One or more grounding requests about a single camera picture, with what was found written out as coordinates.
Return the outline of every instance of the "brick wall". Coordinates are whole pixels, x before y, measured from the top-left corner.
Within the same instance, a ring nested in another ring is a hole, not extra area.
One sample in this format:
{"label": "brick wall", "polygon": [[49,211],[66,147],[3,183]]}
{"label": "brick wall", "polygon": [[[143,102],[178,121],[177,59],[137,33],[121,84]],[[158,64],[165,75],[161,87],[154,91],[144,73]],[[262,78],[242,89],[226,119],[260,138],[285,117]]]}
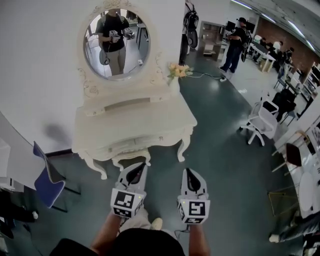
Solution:
{"label": "brick wall", "polygon": [[308,46],[304,45],[289,32],[264,18],[259,19],[255,34],[265,38],[268,43],[282,41],[283,46],[281,47],[281,51],[293,47],[294,53],[292,54],[292,61],[296,69],[308,72],[314,62],[316,64],[320,63],[320,57],[318,57]]}

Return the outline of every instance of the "vanity drawer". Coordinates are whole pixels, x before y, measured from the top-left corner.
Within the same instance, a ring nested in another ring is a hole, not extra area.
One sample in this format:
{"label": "vanity drawer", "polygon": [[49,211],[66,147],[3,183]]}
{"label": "vanity drawer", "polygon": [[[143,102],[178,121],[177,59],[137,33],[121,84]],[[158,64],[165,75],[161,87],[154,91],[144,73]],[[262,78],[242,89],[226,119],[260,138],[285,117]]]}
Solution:
{"label": "vanity drawer", "polygon": [[90,157],[99,161],[106,161],[112,157],[120,154],[121,152],[132,149],[135,147],[134,139],[127,139],[121,142],[114,143],[109,146],[105,146],[97,149],[88,149],[86,152]]}
{"label": "vanity drawer", "polygon": [[172,146],[182,139],[184,130],[177,130],[171,133],[163,133],[151,136],[143,136],[135,138],[134,142],[137,146],[151,147],[151,146]]}

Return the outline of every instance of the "white vanity table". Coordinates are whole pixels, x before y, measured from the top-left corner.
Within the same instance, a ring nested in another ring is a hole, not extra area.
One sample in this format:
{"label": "white vanity table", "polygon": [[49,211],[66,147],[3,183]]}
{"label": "white vanity table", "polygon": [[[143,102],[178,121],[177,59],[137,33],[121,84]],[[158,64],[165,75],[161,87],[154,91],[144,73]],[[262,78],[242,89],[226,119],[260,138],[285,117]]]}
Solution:
{"label": "white vanity table", "polygon": [[[150,45],[146,63],[139,72],[112,76],[110,80],[89,66],[83,51],[83,35],[95,16],[111,7],[139,15],[148,29]],[[78,43],[84,104],[76,111],[72,151],[91,169],[100,172],[103,180],[107,178],[106,170],[95,160],[106,161],[132,152],[148,155],[143,149],[151,146],[167,147],[182,141],[177,158],[184,161],[183,152],[190,144],[197,121],[179,89],[167,84],[160,68],[156,29],[148,16],[128,1],[105,1],[83,23]]]}

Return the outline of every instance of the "round mirror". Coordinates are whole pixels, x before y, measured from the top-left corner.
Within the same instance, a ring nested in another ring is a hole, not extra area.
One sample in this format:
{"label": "round mirror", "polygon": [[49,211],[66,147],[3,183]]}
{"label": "round mirror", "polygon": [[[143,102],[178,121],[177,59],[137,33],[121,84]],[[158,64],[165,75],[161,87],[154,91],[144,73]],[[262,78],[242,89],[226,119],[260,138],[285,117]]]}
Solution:
{"label": "round mirror", "polygon": [[143,21],[125,9],[100,13],[88,26],[83,40],[91,68],[108,80],[139,72],[149,53],[149,34]]}

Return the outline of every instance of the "vase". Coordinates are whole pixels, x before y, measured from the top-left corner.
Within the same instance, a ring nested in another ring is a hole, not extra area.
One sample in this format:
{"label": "vase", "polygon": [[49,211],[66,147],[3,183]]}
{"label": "vase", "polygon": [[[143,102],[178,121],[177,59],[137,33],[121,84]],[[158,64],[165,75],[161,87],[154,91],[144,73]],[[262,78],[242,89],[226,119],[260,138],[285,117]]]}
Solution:
{"label": "vase", "polygon": [[173,96],[177,96],[180,92],[179,77],[175,76],[169,84]]}

